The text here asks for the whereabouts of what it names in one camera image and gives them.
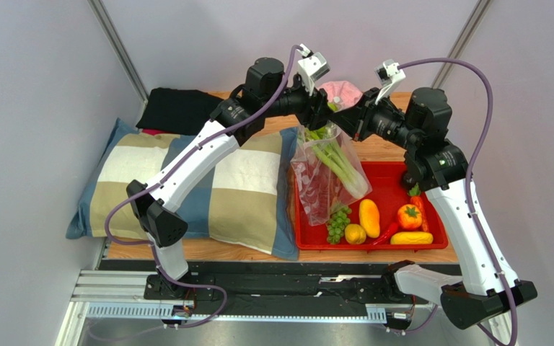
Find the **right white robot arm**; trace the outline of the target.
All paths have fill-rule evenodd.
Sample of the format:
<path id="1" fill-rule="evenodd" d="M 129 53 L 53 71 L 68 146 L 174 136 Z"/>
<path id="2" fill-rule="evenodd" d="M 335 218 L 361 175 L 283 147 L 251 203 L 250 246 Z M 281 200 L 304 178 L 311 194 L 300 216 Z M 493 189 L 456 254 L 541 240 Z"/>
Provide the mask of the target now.
<path id="1" fill-rule="evenodd" d="M 371 135 L 405 150 L 408 174 L 438 214 L 460 265 L 445 275 L 404 260 L 382 272 L 384 294 L 397 300 L 417 296 L 440 306 L 459 329 L 513 311 L 537 297 L 530 281 L 519 279 L 504 259 L 475 194 L 463 152 L 447 139 L 452 109 L 440 89 L 416 89 L 399 110 L 378 89 L 329 116 L 353 140 Z"/>

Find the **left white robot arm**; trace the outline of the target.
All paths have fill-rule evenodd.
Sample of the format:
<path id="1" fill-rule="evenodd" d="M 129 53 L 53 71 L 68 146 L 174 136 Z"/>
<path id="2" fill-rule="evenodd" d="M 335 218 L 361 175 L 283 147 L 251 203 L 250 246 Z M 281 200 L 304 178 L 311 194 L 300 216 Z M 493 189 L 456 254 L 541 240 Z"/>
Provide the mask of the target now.
<path id="1" fill-rule="evenodd" d="M 188 271 L 182 238 L 188 229 L 179 217 L 189 192 L 224 158 L 262 130 L 268 117 L 295 115 L 299 124 L 317 130 L 327 124 L 327 94 L 315 83 L 330 67 L 320 53 L 297 63 L 294 83 L 290 70 L 275 58 L 259 58 L 247 70 L 244 84 L 232 91 L 210 114 L 200 133 L 161 172 L 146 183 L 127 186 L 131 206 L 148 234 L 159 274 L 176 283 Z"/>

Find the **clear zip top bag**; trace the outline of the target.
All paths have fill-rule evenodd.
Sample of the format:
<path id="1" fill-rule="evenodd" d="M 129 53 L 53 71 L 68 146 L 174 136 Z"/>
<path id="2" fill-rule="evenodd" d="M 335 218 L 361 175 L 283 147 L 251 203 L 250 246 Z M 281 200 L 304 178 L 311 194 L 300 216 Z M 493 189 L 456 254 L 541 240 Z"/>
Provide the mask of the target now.
<path id="1" fill-rule="evenodd" d="M 351 137 L 335 123 L 318 130 L 299 125 L 291 167 L 296 191 L 311 226 L 364 199 L 371 191 Z"/>

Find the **red toy lobster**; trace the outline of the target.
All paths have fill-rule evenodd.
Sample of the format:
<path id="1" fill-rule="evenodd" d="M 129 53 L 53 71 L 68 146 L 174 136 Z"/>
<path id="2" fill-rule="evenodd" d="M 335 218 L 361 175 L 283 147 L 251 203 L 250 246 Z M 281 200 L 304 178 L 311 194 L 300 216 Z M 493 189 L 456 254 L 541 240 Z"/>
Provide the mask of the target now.
<path id="1" fill-rule="evenodd" d="M 338 176 L 321 162 L 300 163 L 296 168 L 296 180 L 299 201 L 311 226 L 326 222 L 349 199 Z"/>

